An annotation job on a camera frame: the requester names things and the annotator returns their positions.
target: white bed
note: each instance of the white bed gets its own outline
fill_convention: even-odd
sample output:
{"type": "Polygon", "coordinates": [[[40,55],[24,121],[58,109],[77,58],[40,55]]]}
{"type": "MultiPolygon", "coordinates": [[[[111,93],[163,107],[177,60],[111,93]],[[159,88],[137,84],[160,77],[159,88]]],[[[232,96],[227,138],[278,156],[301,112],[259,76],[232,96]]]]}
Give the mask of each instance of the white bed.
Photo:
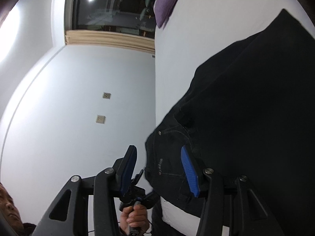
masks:
{"type": "MultiPolygon", "coordinates": [[[[265,29],[286,8],[315,37],[297,0],[178,0],[155,33],[156,123],[185,94],[196,68],[231,43],[265,29]]],[[[165,222],[194,236],[199,219],[162,201],[165,222]]]]}

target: dark window glass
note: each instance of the dark window glass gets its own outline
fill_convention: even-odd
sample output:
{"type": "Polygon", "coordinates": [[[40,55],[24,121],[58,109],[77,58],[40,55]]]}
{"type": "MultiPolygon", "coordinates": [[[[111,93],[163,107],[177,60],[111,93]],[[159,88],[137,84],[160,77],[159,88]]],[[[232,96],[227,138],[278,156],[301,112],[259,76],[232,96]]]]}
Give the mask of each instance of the dark window glass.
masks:
{"type": "Polygon", "coordinates": [[[134,34],[154,38],[155,0],[75,0],[73,29],[134,34]]]}

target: purple pillow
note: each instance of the purple pillow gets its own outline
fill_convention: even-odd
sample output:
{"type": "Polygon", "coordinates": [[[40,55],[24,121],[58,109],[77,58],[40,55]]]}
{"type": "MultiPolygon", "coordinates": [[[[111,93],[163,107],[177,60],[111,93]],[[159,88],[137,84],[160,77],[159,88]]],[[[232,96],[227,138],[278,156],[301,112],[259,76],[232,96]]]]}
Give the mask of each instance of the purple pillow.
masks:
{"type": "Polygon", "coordinates": [[[157,27],[161,28],[166,18],[169,17],[177,0],[155,0],[153,10],[157,27]]]}

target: light switch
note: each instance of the light switch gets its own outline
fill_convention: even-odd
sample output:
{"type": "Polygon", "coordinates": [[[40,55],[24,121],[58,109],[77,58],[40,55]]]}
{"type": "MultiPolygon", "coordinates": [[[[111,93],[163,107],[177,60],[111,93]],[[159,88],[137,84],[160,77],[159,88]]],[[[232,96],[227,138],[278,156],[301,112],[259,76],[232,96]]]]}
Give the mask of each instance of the light switch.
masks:
{"type": "Polygon", "coordinates": [[[105,116],[98,115],[97,118],[96,118],[96,122],[104,124],[105,123],[105,118],[106,118],[105,116]]]}
{"type": "Polygon", "coordinates": [[[111,93],[106,93],[106,92],[104,92],[103,98],[110,99],[110,98],[111,98],[111,93]]]}

